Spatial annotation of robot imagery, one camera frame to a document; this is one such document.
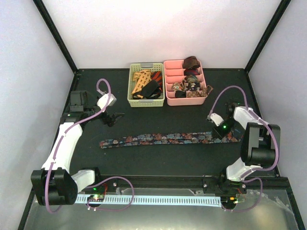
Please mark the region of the tan paisley rolled tie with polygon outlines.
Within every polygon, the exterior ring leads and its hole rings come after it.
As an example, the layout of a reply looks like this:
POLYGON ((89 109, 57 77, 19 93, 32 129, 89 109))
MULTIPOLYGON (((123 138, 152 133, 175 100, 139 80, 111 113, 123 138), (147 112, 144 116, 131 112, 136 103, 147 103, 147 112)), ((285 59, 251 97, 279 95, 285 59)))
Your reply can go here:
POLYGON ((171 90, 174 91, 174 92, 176 92, 176 91, 184 91, 185 87, 184 87, 183 83, 175 82, 175 83, 172 84, 171 90))

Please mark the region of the navy floral tie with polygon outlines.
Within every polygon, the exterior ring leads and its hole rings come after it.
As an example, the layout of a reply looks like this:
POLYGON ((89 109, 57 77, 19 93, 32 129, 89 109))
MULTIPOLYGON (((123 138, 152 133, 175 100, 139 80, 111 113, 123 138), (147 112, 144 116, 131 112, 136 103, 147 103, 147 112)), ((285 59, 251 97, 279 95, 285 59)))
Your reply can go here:
POLYGON ((145 146, 145 145, 171 145, 171 144, 219 144, 236 143, 241 138, 236 138, 232 132, 220 138, 213 135, 213 132, 198 133, 172 133, 172 134, 141 134, 137 136, 127 136, 117 139, 106 139, 99 142, 102 149, 145 146))

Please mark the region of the left black frame post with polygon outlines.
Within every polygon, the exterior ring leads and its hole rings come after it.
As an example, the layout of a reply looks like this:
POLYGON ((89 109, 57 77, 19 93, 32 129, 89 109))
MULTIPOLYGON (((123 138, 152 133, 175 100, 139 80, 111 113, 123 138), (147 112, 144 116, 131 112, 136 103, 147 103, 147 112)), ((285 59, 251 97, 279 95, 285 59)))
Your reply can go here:
POLYGON ((43 18, 46 26, 48 27, 49 31, 51 32, 55 42, 57 43, 58 47, 60 48, 64 58, 66 59, 70 69, 75 74, 78 71, 77 66, 75 65, 72 56, 70 55, 55 23, 52 20, 52 17, 50 16, 44 2, 42 0, 33 0, 33 3, 35 4, 36 8, 38 9, 41 17, 43 18))

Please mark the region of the controller board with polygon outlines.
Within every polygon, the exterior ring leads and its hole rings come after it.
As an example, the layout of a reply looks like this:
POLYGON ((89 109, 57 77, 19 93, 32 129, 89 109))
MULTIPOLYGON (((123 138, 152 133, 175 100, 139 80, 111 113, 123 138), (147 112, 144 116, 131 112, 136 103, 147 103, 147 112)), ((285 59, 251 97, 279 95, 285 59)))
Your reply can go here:
POLYGON ((238 204, 242 202, 242 199, 238 196, 223 196, 221 202, 223 204, 238 204))
POLYGON ((87 198, 87 201, 88 202, 103 202, 104 198, 105 198, 104 194, 94 194, 94 195, 90 195, 87 198))

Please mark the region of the green floral rolled tie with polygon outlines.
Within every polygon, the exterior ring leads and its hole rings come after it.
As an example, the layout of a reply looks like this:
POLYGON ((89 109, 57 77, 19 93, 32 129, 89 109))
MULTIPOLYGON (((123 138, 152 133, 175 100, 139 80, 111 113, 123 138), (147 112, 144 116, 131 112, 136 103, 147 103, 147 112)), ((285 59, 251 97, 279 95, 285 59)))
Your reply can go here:
POLYGON ((184 78, 186 83, 196 83, 199 82, 198 78, 196 77, 196 75, 188 75, 184 78))

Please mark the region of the red black striped tie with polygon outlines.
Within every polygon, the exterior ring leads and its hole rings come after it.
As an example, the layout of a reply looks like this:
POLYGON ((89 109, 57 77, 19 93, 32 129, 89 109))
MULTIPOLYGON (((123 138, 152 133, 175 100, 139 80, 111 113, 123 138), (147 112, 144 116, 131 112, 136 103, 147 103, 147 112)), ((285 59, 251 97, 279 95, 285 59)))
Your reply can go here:
POLYGON ((151 73, 151 79, 156 81, 159 85, 163 82, 163 75, 161 71, 155 71, 151 73))

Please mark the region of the black rolled tie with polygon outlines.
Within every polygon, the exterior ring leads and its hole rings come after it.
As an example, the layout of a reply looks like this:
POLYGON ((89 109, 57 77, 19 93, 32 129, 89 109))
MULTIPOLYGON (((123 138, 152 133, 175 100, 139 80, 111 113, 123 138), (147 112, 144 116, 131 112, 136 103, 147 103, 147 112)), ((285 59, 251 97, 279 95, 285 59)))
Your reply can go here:
POLYGON ((175 92, 175 98, 186 98, 186 92, 185 91, 176 91, 175 92))

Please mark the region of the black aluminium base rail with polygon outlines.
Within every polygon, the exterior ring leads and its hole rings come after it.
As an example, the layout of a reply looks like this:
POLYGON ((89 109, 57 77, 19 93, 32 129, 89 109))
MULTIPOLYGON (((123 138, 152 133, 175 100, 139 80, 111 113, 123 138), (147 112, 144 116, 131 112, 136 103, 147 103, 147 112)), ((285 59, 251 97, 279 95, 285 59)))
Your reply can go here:
POLYGON ((115 192, 117 188, 129 188, 132 184, 134 188, 149 189, 191 189, 202 190, 207 194, 230 194, 245 193, 247 189, 260 189, 259 180, 252 182, 231 182, 226 179, 219 179, 216 176, 125 176, 123 179, 111 179, 103 184, 107 185, 109 192, 115 192))

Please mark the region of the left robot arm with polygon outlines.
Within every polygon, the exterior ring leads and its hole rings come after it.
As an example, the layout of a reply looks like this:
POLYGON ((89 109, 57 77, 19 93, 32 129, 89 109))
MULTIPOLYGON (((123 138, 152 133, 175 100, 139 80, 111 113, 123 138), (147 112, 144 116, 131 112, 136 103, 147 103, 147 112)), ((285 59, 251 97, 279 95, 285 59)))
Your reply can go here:
POLYGON ((106 108, 112 106, 116 98, 111 93, 103 93, 97 103, 88 103, 87 91, 72 91, 68 107, 60 119, 58 136, 52 151, 40 170, 31 174, 31 182, 40 205, 51 210, 51 206, 73 205, 77 195, 86 187, 98 191, 103 186, 98 168, 85 168, 70 174, 71 159, 75 147, 86 124, 101 120, 113 126, 122 114, 109 115, 106 108))

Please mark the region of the right controller board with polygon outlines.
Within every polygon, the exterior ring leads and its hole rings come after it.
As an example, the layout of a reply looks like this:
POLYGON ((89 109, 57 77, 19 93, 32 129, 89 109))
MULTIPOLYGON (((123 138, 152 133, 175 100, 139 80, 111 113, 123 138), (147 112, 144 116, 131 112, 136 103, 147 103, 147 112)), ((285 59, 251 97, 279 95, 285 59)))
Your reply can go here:
POLYGON ((221 202, 223 204, 238 204, 242 202, 242 199, 238 196, 223 196, 221 202))

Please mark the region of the brown dotted rolled tie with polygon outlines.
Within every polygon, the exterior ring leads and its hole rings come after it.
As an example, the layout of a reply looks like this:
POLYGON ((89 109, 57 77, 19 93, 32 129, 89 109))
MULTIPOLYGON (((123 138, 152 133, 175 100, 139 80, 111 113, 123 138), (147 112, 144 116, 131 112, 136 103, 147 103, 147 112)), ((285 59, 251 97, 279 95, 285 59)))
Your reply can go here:
POLYGON ((207 98, 209 94, 212 92, 213 87, 208 85, 204 87, 203 89, 195 90, 195 91, 186 91, 186 97, 187 98, 197 98, 197 97, 202 97, 202 98, 207 98))

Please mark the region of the pink divided organizer tray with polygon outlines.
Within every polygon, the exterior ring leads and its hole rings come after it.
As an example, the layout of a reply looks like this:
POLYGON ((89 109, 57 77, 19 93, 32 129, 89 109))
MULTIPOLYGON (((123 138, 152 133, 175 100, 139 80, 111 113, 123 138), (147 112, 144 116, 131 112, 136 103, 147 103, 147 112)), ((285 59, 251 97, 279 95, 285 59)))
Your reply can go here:
MULTIPOLYGON (((201 84, 201 88, 203 89, 204 87, 207 86, 203 69, 202 69, 202 64, 200 63, 200 67, 197 68, 201 74, 196 75, 196 77, 199 80, 199 83, 201 84)), ((164 73, 165 73, 165 95, 167 99, 167 104, 169 106, 186 106, 186 105, 202 105, 206 98, 202 97, 197 97, 197 98, 175 98, 175 92, 171 90, 171 86, 175 82, 181 82, 181 83, 186 83, 184 78, 184 68, 182 68, 183 64, 183 59, 180 60, 166 60, 164 62, 164 73)))

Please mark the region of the green plastic basket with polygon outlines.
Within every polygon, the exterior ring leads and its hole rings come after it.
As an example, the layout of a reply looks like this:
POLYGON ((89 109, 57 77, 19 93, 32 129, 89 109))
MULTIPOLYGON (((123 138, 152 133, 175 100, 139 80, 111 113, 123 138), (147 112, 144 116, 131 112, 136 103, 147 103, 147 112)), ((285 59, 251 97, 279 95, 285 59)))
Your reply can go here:
POLYGON ((130 65, 127 100, 132 108, 162 107, 165 100, 163 63, 130 65))

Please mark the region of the right black frame post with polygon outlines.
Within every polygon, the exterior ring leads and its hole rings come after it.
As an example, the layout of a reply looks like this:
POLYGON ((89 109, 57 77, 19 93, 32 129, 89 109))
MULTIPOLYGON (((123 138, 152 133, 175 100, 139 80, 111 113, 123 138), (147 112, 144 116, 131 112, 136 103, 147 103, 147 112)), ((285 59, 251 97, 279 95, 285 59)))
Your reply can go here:
POLYGON ((280 1, 277 9, 275 10, 270 22, 268 23, 265 31, 263 32, 256 48, 254 49, 247 65, 245 66, 244 70, 246 73, 250 73, 254 64, 256 63, 258 57, 260 56, 262 50, 266 46, 270 36, 274 32, 276 26, 278 25, 279 21, 281 20, 283 14, 285 13, 286 9, 288 8, 291 0, 282 0, 280 1))

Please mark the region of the left controller board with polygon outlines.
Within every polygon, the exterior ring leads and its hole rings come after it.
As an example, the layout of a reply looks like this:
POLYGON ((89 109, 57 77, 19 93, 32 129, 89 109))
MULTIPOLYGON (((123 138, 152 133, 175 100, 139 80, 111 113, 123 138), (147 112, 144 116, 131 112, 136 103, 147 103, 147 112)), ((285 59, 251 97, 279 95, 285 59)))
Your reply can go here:
POLYGON ((87 198, 87 201, 88 202, 103 202, 104 198, 105 198, 104 194, 94 194, 94 195, 90 195, 87 198))

